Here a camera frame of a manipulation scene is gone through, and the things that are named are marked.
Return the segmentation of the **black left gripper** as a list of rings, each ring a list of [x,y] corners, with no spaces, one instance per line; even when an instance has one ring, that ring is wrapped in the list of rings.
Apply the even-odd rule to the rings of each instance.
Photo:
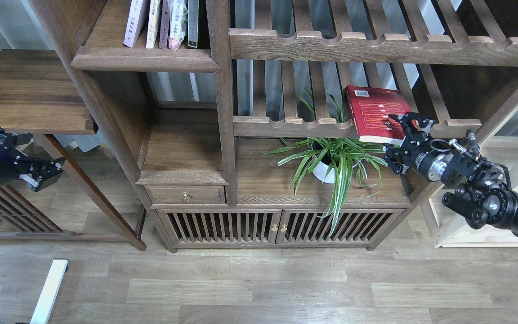
[[[0,186],[13,179],[23,179],[34,192],[39,192],[59,180],[64,157],[49,161],[27,157],[15,146],[27,145],[32,134],[17,135],[0,128]]]

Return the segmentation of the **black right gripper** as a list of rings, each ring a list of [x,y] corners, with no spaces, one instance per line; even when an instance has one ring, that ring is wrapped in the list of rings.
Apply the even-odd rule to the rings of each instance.
[[[429,135],[436,120],[419,113],[390,113],[388,116],[401,124],[405,137],[400,148],[393,144],[383,144],[387,166],[397,175],[406,175],[409,169],[413,169],[430,182],[439,181],[453,154],[450,149],[433,144],[433,141],[441,142]],[[397,154],[401,155],[402,163],[397,160]]]

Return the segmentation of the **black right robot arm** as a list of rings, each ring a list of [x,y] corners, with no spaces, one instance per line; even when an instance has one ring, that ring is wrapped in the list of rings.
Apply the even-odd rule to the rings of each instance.
[[[471,228],[489,224],[518,237],[518,193],[511,188],[508,168],[481,156],[472,129],[461,141],[444,141],[429,134],[433,119],[415,112],[390,117],[405,135],[398,148],[384,145],[384,159],[395,174],[414,170],[430,182],[455,187],[443,195],[442,204],[463,216]]]

